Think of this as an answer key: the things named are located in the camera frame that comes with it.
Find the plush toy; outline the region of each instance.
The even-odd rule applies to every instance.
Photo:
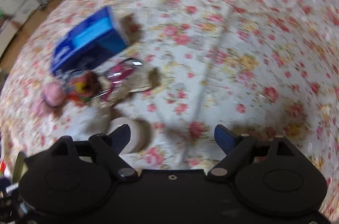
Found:
[[[35,116],[47,116],[62,105],[65,97],[66,94],[58,82],[45,84],[43,93],[32,105],[32,112]]]

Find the white furniture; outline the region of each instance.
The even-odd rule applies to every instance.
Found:
[[[24,24],[29,16],[39,7],[36,0],[0,0],[0,9],[13,17],[18,24]],[[6,22],[0,30],[0,56],[17,32],[11,22]]]

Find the bedspread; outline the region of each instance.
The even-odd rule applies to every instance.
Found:
[[[2,150],[10,169],[19,150],[48,148],[82,108],[33,117],[32,100],[51,80],[55,42],[104,5],[139,40],[97,68],[138,57],[160,84],[115,107],[151,126],[151,144],[124,155],[136,169],[210,169],[224,157],[213,140],[223,124],[262,140],[283,134],[328,181],[321,212],[338,218],[339,0],[65,0],[20,53],[0,103]]]

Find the blue carton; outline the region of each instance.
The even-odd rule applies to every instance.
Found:
[[[62,37],[54,51],[54,75],[73,69],[94,69],[128,46],[110,7],[104,7]]]

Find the cylindrical object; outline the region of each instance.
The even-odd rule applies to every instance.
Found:
[[[124,124],[127,124],[131,129],[131,139],[120,154],[134,153],[140,151],[145,142],[145,132],[142,130],[142,126],[141,124],[139,124],[138,121],[127,117],[116,118],[111,121],[108,134]]]

